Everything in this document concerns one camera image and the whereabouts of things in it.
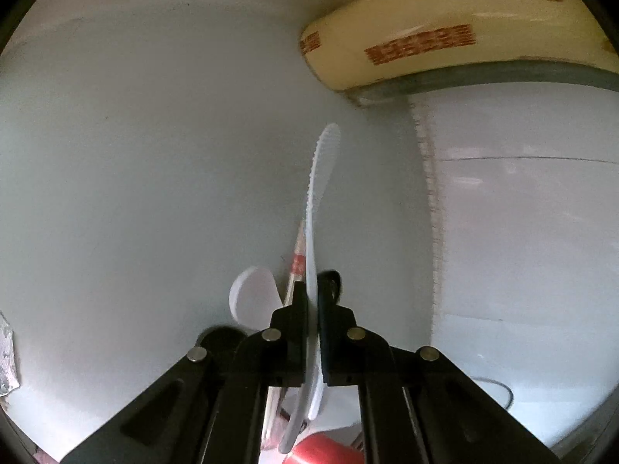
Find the white rice paddle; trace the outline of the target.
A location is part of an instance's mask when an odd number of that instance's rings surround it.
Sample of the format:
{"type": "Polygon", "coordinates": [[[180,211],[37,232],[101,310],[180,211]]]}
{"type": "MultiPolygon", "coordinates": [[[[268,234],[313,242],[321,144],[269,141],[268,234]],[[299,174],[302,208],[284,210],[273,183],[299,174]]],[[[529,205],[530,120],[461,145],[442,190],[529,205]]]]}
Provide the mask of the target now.
{"type": "Polygon", "coordinates": [[[325,390],[319,333],[318,223],[321,202],[337,164],[341,137],[341,129],[336,123],[330,123],[322,130],[315,146],[308,177],[305,205],[305,292],[308,301],[306,371],[293,415],[278,445],[278,451],[283,455],[294,448],[302,423],[317,418],[325,390]]]}

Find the aluminium foil sheet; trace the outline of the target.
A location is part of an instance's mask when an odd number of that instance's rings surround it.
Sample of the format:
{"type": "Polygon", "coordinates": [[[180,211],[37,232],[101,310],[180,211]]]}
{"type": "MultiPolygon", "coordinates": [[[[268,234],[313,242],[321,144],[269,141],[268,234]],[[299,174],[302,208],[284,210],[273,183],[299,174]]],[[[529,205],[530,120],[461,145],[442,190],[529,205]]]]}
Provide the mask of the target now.
{"type": "Polygon", "coordinates": [[[15,355],[14,330],[0,313],[0,397],[20,387],[15,355]]]}

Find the wrapped disposable chopsticks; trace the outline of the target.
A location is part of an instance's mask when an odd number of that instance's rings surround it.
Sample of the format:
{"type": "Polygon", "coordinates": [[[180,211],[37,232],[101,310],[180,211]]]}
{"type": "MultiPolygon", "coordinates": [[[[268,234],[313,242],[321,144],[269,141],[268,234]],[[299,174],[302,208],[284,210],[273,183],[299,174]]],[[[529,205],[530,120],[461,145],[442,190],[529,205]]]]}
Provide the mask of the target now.
{"type": "MultiPolygon", "coordinates": [[[[305,222],[301,221],[296,236],[291,269],[289,269],[289,282],[287,282],[286,295],[283,297],[283,305],[293,302],[296,282],[304,278],[305,273],[305,222]]],[[[285,387],[270,387],[268,389],[267,405],[261,434],[261,448],[271,449],[276,446],[274,427],[279,417],[279,411],[283,397],[286,395],[285,387]]]]}

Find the black plastic spoon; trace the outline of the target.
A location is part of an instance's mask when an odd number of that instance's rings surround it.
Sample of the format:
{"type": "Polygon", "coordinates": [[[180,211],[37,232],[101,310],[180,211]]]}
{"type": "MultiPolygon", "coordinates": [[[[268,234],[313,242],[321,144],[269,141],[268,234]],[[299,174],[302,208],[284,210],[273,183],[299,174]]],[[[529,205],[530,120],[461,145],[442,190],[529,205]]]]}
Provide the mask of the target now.
{"type": "Polygon", "coordinates": [[[211,327],[199,335],[196,346],[203,347],[208,353],[234,354],[247,337],[246,332],[235,327],[211,327]]]}

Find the red cylindrical tin canister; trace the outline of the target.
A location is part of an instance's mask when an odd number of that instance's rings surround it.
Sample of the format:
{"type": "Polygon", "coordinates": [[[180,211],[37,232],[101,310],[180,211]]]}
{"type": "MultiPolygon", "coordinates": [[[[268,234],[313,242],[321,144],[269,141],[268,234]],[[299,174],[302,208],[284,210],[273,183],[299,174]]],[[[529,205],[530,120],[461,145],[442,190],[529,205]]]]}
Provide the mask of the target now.
{"type": "Polygon", "coordinates": [[[362,451],[330,439],[325,433],[313,433],[298,443],[283,464],[364,464],[362,451]]]}

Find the yellow cling film roll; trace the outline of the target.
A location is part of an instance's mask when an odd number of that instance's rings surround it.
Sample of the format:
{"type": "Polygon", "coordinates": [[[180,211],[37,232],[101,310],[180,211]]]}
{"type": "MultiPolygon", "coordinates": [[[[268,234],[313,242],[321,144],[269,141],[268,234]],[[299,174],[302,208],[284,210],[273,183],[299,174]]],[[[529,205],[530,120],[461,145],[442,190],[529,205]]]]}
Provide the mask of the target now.
{"type": "Polygon", "coordinates": [[[309,24],[299,46],[336,91],[490,62],[618,70],[610,39],[581,0],[356,0],[309,24]]]}

